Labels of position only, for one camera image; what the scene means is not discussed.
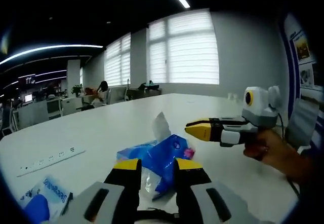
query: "white table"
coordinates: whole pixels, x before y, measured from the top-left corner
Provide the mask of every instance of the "white table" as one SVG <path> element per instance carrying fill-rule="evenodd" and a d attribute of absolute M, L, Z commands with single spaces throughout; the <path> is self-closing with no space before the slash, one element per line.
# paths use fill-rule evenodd
<path fill-rule="evenodd" d="M 78 195 L 95 181 L 104 181 L 115 164 L 116 152 L 154 139 L 152 121 L 163 111 L 170 130 L 186 137 L 196 148 L 209 177 L 228 186 L 247 203 L 260 220 L 280 221 L 297 199 L 284 176 L 243 155 L 243 145 L 232 148 L 203 142 L 184 132 L 186 123 L 199 118 L 234 117 L 241 106 L 225 98 L 168 94 L 108 105 L 34 125 L 6 136 L 0 142 L 0 166 L 15 198 L 52 174 Z M 56 165 L 16 177 L 20 166 L 56 153 L 60 148 L 87 151 Z M 157 207 L 177 212 L 175 197 L 150 202 L 141 198 L 140 208 Z"/>

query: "human hand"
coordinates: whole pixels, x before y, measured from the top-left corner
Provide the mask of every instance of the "human hand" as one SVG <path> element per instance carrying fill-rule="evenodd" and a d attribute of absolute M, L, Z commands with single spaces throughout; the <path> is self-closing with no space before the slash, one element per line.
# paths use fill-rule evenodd
<path fill-rule="evenodd" d="M 271 129 L 260 131 L 254 142 L 245 143 L 243 154 L 274 167 L 298 183 L 307 178 L 312 168 L 309 159 L 301 157 Z"/>

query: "ceiling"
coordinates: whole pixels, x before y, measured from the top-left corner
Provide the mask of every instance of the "ceiling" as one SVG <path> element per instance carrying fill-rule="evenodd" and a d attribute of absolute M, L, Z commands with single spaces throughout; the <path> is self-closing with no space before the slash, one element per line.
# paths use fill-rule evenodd
<path fill-rule="evenodd" d="M 84 44 L 104 48 L 122 35 L 143 29 L 151 21 L 185 11 L 177 0 L 0 0 L 0 35 L 8 45 L 4 59 L 33 48 Z M 240 10 L 274 18 L 285 0 L 187 0 L 191 9 Z M 98 48 L 64 48 L 38 51 L 0 65 L 3 86 L 26 73 L 66 69 L 69 58 L 95 56 Z M 89 57 L 82 57 L 82 64 Z"/>

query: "potted plant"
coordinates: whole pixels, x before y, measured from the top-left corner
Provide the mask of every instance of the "potted plant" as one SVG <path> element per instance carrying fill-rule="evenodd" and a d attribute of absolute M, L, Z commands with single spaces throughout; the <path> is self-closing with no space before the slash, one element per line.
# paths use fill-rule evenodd
<path fill-rule="evenodd" d="M 82 91 L 82 85 L 75 85 L 72 87 L 72 94 L 75 94 L 76 97 L 79 97 L 81 91 Z"/>

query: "electrical outlet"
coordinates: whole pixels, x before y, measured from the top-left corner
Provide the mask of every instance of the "electrical outlet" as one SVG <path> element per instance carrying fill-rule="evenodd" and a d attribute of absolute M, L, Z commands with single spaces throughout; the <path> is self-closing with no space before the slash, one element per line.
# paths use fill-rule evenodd
<path fill-rule="evenodd" d="M 66 159 L 79 155 L 83 152 L 85 152 L 85 150 L 71 147 L 65 149 L 64 151 L 59 151 L 58 154 L 50 155 L 48 158 L 40 159 L 39 161 L 36 161 L 32 164 L 24 164 L 20 167 L 17 177 L 49 167 Z"/>

